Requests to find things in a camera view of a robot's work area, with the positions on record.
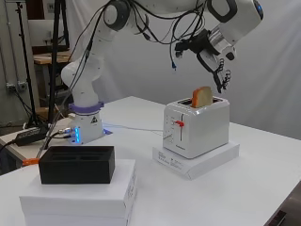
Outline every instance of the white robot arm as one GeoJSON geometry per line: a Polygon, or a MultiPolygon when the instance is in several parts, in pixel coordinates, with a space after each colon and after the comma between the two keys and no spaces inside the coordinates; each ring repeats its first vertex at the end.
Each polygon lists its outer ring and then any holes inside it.
{"type": "Polygon", "coordinates": [[[103,136],[99,114],[101,104],[92,82],[100,77],[104,53],[118,31],[126,28],[149,39],[146,34],[149,30],[148,13],[160,17],[161,14],[196,8],[208,10],[220,24],[212,31],[203,29],[187,40],[179,40],[175,47],[176,56],[181,56],[186,50],[193,51],[199,62],[214,75],[218,91],[226,88],[225,81],[219,77],[223,69],[218,56],[233,60],[236,42],[261,22],[263,12],[257,0],[110,0],[103,8],[86,51],[62,72],[65,84],[72,90],[76,113],[71,123],[76,131],[71,143],[83,144],[103,136]]]}

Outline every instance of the white table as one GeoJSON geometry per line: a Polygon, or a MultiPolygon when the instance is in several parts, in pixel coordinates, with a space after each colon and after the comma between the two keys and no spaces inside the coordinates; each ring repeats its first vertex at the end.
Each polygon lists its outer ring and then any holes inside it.
{"type": "MultiPolygon", "coordinates": [[[[101,113],[106,123],[160,130],[163,110],[130,97],[101,113]]],[[[262,226],[300,180],[299,140],[232,123],[230,138],[241,143],[241,156],[187,181],[151,159],[152,147],[162,142],[159,133],[109,129],[113,135],[89,145],[114,145],[117,158],[136,159],[139,182],[131,226],[262,226]]],[[[0,177],[0,225],[24,226],[18,194],[37,174],[32,166],[0,177]]]]}

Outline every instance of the blue light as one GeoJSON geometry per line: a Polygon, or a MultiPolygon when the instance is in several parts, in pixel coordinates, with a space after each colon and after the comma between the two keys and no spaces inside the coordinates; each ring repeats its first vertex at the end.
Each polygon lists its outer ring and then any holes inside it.
{"type": "Polygon", "coordinates": [[[79,139],[79,129],[75,128],[75,136],[76,136],[76,143],[80,143],[80,139],[79,139]]]}

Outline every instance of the black plastic container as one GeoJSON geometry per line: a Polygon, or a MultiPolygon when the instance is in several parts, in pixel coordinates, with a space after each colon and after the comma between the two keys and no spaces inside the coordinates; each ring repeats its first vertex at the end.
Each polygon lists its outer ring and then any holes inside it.
{"type": "Polygon", "coordinates": [[[44,185],[110,184],[114,147],[54,146],[39,162],[44,185]]]}

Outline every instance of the orange tag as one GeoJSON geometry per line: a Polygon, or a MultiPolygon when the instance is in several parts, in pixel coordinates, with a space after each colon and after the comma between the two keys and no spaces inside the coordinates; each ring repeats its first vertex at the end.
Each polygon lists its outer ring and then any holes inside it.
{"type": "Polygon", "coordinates": [[[25,159],[23,161],[23,166],[32,166],[32,165],[37,165],[39,163],[40,159],[39,158],[30,158],[30,159],[25,159]]]}

